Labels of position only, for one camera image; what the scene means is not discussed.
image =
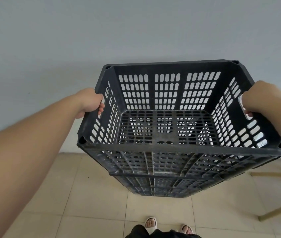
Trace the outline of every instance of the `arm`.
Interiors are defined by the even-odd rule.
[[[86,88],[0,132],[0,237],[43,182],[74,119],[103,112],[102,98]]]
[[[242,96],[243,106],[247,114],[258,112],[264,115],[281,136],[281,90],[274,84],[263,81],[256,82]]]

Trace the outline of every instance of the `hand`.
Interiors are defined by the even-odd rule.
[[[281,90],[274,84],[257,81],[249,91],[242,95],[242,104],[245,113],[252,116],[252,112],[261,113],[264,108],[274,104],[274,99],[281,99]]]
[[[102,102],[103,94],[96,94],[94,88],[85,88],[80,90],[74,95],[80,102],[82,108],[75,117],[80,119],[84,116],[85,112],[92,112],[99,108],[98,115],[100,115],[105,108]]]

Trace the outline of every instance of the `black plastic crate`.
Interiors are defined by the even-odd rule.
[[[238,61],[106,65],[78,146],[133,193],[187,197],[281,157],[272,124],[243,112],[253,84]]]

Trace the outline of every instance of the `black pants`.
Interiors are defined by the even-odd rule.
[[[142,225],[136,225],[132,229],[131,233],[125,238],[201,238],[198,235],[187,235],[183,233],[170,230],[168,232],[162,232],[155,230],[151,235],[148,234],[147,230]]]

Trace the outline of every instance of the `wall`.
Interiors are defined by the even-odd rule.
[[[0,0],[0,129],[107,63],[223,58],[281,88],[281,0]]]

